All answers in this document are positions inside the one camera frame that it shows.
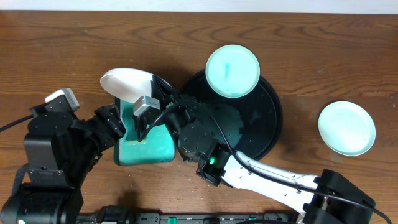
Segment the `white plate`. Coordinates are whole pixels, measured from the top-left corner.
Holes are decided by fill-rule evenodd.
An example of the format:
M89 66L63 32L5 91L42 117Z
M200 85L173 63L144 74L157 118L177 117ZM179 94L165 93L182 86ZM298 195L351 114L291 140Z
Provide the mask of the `white plate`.
M135 103L142 96L152 95L153 76L135 68L114 68L101 77L100 84L110 95Z

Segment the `mint plate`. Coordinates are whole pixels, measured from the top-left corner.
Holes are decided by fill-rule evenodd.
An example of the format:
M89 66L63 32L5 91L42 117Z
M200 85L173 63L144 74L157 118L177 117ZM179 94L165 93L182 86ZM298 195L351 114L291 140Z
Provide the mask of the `mint plate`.
M360 156L372 148L376 126L369 113L350 101L336 101L324 107L318 117L323 142L344 156Z
M257 57L242 45L224 45L209 57L205 76L213 91L226 98L250 93L261 76Z

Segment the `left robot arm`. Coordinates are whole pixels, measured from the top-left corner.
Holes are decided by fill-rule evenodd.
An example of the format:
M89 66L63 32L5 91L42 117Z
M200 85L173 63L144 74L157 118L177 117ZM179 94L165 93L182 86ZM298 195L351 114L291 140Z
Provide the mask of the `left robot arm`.
M118 107L102 106L88 120L57 101L31 109L24 138L27 165L14 179L1 210L3 223L75 223L83 206L81 186L103 151L126 130Z

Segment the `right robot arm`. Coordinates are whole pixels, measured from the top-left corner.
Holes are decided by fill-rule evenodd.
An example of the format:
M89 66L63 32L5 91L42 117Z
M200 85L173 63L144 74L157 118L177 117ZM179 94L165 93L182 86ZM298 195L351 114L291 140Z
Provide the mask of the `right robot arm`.
M202 121L208 118L217 128L219 122L193 97L151 73L134 82L138 140L165 125L182 159L197 163L197 175L209 183L272 198L301 214L303 223L369 223L374 213L391 222L371 197L341 174L328 169L320 176L297 174L263 164L233 149L223 130L222 141L214 138Z

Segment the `green rectangular tray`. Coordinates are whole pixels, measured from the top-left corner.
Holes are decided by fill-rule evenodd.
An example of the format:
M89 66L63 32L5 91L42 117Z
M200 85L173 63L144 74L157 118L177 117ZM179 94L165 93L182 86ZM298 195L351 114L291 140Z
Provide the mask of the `green rectangular tray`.
M156 126L138 141L133 120L132 104L115 99L126 133L114 147L114 162L118 166L170 162L175 158L175 146L164 125Z

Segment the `black round tray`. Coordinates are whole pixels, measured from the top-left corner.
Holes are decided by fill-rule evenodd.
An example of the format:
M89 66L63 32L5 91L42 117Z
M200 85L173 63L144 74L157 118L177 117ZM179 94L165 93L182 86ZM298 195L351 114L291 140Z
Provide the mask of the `black round tray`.
M205 105L217 120L233 149L255 160L268 154L279 140L283 112L279 97L261 77L256 87L240 98L226 98L211 89L202 70L180 90Z

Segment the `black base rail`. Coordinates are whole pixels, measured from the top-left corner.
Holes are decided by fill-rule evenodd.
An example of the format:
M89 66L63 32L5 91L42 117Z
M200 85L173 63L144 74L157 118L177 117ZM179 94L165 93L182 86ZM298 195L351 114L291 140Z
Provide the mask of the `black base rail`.
M126 207L108 205L92 214L81 214L77 224L237 224L237 223L297 223L295 212L256 214L162 214L133 213Z

